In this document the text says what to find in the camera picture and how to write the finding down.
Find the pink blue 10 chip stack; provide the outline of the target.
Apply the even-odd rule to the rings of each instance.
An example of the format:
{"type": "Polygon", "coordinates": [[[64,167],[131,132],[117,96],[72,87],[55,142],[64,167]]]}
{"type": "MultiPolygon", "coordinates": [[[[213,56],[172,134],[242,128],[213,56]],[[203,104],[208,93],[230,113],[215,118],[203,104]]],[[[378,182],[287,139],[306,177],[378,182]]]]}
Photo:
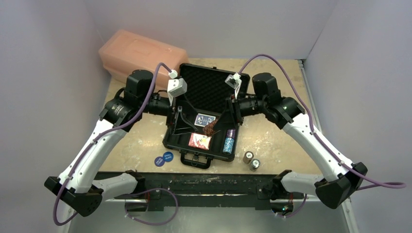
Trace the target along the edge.
{"type": "Polygon", "coordinates": [[[216,121],[213,121],[213,122],[207,124],[206,126],[204,126],[204,128],[203,128],[204,135],[212,136],[213,134],[215,134],[215,130],[214,130],[215,124],[216,124],[216,121]]]}

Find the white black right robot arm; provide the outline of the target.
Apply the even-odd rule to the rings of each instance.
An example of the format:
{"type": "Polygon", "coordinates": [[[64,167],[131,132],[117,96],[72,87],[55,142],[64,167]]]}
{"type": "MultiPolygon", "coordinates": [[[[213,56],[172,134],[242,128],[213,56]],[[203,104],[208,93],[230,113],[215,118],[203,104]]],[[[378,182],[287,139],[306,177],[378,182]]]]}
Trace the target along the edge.
{"type": "Polygon", "coordinates": [[[270,73],[259,73],[252,77],[255,93],[239,98],[228,97],[225,110],[215,122],[212,132],[227,131],[243,123],[244,117],[257,114],[274,123],[293,138],[310,156],[321,171],[320,176],[299,174],[285,170],[273,178],[271,199],[283,198],[298,192],[316,196],[325,206],[336,209],[360,187],[367,167],[353,163],[315,133],[311,117],[303,106],[291,97],[283,97],[277,81],[270,73]]]}

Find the orange black 100 chip stack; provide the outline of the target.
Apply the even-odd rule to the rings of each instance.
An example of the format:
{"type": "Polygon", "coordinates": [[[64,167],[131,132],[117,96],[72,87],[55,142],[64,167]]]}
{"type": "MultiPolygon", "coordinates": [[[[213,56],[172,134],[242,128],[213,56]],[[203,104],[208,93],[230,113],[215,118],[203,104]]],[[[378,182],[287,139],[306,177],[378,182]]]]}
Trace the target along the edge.
{"type": "Polygon", "coordinates": [[[243,158],[242,158],[242,161],[243,161],[245,164],[249,164],[249,163],[252,161],[253,158],[254,158],[254,154],[253,154],[251,151],[246,151],[246,152],[244,153],[244,156],[243,156],[243,158]]]}

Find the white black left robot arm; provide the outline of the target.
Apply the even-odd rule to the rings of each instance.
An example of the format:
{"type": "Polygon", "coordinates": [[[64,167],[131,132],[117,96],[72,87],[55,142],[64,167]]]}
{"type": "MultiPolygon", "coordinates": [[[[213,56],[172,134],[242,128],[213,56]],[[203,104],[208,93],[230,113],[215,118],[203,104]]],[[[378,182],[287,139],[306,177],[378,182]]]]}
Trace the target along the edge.
{"type": "Polygon", "coordinates": [[[113,148],[125,137],[142,114],[147,112],[181,117],[183,104],[178,97],[188,90],[187,82],[175,70],[169,72],[167,97],[155,92],[157,72],[135,70],[127,78],[114,98],[101,111],[88,141],[71,164],[59,176],[50,176],[44,185],[56,196],[53,220],[58,220],[58,205],[65,203],[75,215],[89,216],[102,202],[119,196],[138,199],[149,192],[145,178],[136,171],[128,170],[116,177],[96,180],[96,175],[113,148]]]}

